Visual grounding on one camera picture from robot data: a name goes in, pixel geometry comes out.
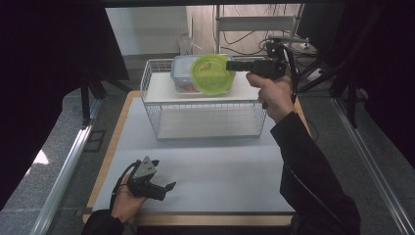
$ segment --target black curtain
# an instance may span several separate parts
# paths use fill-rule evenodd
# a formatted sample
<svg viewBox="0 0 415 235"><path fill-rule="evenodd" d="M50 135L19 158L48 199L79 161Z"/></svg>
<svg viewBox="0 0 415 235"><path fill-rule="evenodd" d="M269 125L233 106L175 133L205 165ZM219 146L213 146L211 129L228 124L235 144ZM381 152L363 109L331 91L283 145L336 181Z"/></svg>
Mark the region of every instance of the black curtain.
<svg viewBox="0 0 415 235"><path fill-rule="evenodd" d="M354 63L365 108L415 167L415 2L390 1Z"/></svg>
<svg viewBox="0 0 415 235"><path fill-rule="evenodd" d="M85 72L128 74L103 7L2 1L0 47L3 209Z"/></svg>

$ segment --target black handheld device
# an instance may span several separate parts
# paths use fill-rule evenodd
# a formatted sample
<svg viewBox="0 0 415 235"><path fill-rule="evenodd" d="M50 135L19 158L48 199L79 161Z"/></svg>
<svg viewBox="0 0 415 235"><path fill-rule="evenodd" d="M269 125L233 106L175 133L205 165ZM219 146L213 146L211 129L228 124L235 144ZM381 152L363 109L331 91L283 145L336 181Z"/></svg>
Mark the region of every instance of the black handheld device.
<svg viewBox="0 0 415 235"><path fill-rule="evenodd" d="M149 157L145 157L143 162L137 160L137 162L131 164L118 179L114 187L111 196L110 211L113 209L116 192L118 191L122 178L133 167L126 183L132 195L134 197L146 197L160 201L164 200L165 194L174 188L176 182L169 183L165 187L150 182L157 172L156 166L159 162L160 161L158 160L151 161Z"/></svg>
<svg viewBox="0 0 415 235"><path fill-rule="evenodd" d="M291 38L270 38L266 42L265 46L268 60L255 60L252 62L228 61L226 63L226 69L228 71L250 71L262 77L275 80L285 75L287 66L289 66L293 84L292 100L294 103L297 99L299 82L293 53L282 43L284 39L292 40ZM262 107L266 109L268 106L264 103Z"/></svg>

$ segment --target green lid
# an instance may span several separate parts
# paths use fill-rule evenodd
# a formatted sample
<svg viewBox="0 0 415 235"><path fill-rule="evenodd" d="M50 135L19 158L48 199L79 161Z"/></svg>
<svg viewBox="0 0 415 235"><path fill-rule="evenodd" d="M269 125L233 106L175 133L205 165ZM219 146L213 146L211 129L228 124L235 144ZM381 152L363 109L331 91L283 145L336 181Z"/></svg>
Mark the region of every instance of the green lid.
<svg viewBox="0 0 415 235"><path fill-rule="evenodd" d="M233 83L235 72L226 70L228 56L204 55L196 60L191 69L196 88L204 94L216 95L227 92Z"/></svg>

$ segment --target white wire basket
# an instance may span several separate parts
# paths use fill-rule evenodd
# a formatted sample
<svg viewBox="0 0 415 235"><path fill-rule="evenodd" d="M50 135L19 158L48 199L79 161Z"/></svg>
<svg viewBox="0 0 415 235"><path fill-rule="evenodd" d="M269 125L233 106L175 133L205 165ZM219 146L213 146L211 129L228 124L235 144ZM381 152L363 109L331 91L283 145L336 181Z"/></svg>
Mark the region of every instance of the white wire basket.
<svg viewBox="0 0 415 235"><path fill-rule="evenodd" d="M260 136L266 111L245 72L236 72L232 88L225 94L182 94L170 77L172 61L148 61L141 81L143 104L158 139Z"/></svg>

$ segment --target hand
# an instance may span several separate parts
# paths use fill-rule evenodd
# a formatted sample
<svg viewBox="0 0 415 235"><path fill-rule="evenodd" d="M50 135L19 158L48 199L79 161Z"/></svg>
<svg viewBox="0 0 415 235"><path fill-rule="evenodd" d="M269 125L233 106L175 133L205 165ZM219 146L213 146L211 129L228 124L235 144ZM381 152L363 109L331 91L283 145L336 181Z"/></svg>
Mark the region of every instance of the hand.
<svg viewBox="0 0 415 235"><path fill-rule="evenodd" d="M251 86L260 88L258 101L261 104L266 102L268 105L266 111L275 123L295 111L291 98L292 83L288 76L271 80L248 72L247 80Z"/></svg>
<svg viewBox="0 0 415 235"><path fill-rule="evenodd" d="M128 186L125 185L128 177L129 174L125 174L122 178L121 185L116 192L113 210L111 211L111 216L117 217L123 224L133 218L147 200L147 198L136 198L132 195Z"/></svg>

